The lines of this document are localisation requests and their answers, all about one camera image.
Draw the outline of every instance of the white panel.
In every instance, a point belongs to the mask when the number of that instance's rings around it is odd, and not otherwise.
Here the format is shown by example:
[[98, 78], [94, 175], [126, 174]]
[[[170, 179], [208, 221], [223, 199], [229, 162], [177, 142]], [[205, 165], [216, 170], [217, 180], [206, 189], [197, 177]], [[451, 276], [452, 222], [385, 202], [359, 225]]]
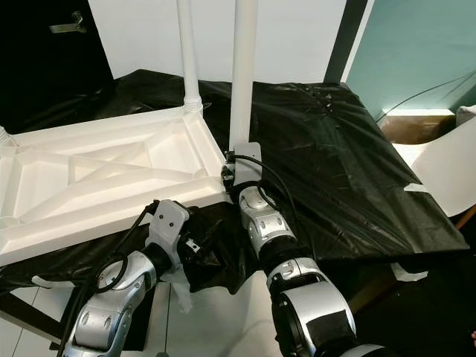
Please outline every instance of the white panel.
[[[182, 75], [173, 0], [89, 0], [115, 78], [137, 69]], [[255, 80], [321, 82], [345, 0], [260, 0]], [[234, 1], [193, 0], [198, 75], [231, 81]]]
[[[425, 144], [394, 144], [445, 214], [462, 213], [476, 203], [476, 118]], [[421, 191], [409, 185], [406, 191]]]

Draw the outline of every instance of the white pole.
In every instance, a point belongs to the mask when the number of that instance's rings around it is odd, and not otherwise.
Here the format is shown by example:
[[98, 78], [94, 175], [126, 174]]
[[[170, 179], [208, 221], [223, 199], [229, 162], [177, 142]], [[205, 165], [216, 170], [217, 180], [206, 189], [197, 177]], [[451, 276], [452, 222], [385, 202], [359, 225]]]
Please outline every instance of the white pole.
[[186, 112], [203, 110], [196, 76], [195, 42], [193, 40], [192, 7], [190, 0], [177, 0], [178, 26], [180, 28], [181, 63], [184, 69]]
[[235, 0], [230, 150], [249, 142], [257, 14], [257, 0]]

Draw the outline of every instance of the door handle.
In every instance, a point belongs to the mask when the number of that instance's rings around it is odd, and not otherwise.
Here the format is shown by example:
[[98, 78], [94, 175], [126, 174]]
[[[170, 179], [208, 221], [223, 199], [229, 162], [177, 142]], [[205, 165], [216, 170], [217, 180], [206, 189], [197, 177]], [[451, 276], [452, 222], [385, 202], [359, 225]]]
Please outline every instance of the door handle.
[[52, 33], [87, 32], [83, 24], [83, 15], [81, 15], [80, 11], [74, 11], [71, 14], [71, 18], [74, 21], [72, 24], [52, 25], [50, 26], [50, 31]]

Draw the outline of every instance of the white wall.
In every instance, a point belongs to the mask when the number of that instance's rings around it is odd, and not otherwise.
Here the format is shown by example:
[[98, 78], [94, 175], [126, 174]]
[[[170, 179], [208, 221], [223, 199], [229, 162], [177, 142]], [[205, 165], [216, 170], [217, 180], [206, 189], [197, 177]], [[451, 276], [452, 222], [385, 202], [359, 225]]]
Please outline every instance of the white wall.
[[[474, 71], [475, 12], [474, 0], [375, 1], [347, 84], [377, 119], [405, 98]], [[457, 81], [400, 109], [451, 108], [475, 85], [476, 77]]]
[[[322, 82], [345, 0], [260, 0], [255, 80]], [[182, 74], [175, 0], [89, 0], [114, 78]], [[231, 81], [234, 0], [192, 0], [199, 78]]]

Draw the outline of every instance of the black door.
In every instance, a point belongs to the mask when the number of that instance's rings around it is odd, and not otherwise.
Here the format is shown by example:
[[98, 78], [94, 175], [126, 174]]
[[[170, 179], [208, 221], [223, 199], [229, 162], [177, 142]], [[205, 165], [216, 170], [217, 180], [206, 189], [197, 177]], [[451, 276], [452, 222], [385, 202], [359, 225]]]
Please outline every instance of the black door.
[[[74, 122], [78, 108], [112, 84], [88, 1], [12, 0], [2, 7], [0, 125], [14, 134]], [[50, 28], [71, 23], [80, 31]]]

